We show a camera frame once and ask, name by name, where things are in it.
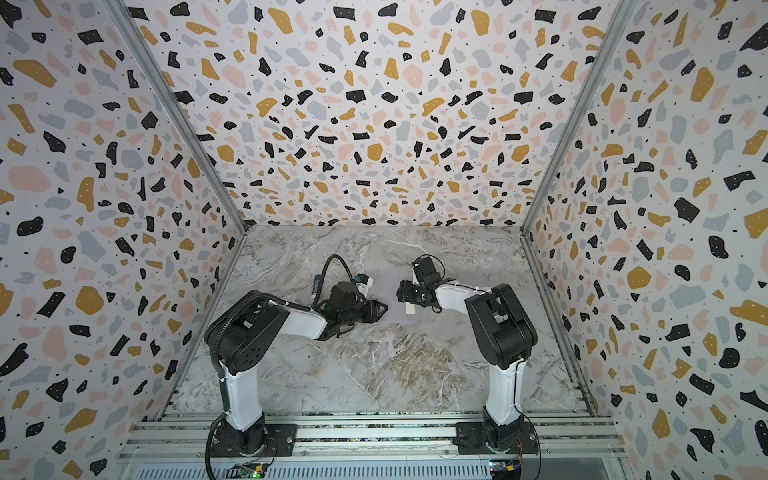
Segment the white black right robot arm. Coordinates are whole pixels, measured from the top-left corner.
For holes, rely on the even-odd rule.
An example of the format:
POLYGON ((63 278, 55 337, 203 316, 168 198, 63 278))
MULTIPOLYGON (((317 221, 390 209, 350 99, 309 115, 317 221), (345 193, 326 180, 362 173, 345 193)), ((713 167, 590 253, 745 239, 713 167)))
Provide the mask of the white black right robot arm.
POLYGON ((536 452, 536 436, 522 408, 525 367, 538 334, 512 287, 474 287, 449 279, 422 255, 411 263, 412 278, 400 282, 397 299, 406 305, 461 313, 469 319, 480 354, 489 364, 488 397, 480 422, 456 425, 461 454, 536 452))

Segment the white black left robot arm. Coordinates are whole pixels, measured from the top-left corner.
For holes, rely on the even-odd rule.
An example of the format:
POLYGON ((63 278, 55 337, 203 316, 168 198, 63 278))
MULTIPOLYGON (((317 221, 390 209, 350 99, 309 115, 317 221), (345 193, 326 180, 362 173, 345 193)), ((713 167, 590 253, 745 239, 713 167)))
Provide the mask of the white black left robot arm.
POLYGON ((258 365, 280 335, 327 341, 357 324, 381 320, 389 307, 367 298, 354 281, 342 281, 328 299, 311 306, 258 290, 248 292, 205 332, 222 401, 206 450, 251 456, 272 446, 259 401, 258 365))

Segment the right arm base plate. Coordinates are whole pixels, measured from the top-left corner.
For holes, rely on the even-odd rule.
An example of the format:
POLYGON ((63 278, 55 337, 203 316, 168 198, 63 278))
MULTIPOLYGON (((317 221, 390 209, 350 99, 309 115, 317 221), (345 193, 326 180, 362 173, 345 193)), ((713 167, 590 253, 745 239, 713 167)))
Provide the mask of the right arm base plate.
POLYGON ((516 455, 539 452, 535 429, 525 420, 496 426, 493 422, 460 422, 453 444, 462 455, 516 455))

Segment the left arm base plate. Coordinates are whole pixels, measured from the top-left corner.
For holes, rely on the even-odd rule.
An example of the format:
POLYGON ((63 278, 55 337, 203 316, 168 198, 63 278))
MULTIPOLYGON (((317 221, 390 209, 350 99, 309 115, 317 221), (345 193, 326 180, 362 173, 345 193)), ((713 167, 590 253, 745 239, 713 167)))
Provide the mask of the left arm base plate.
POLYGON ((254 424, 239 431, 224 421, 209 448, 212 458, 290 457, 297 437, 296 424, 254 424))

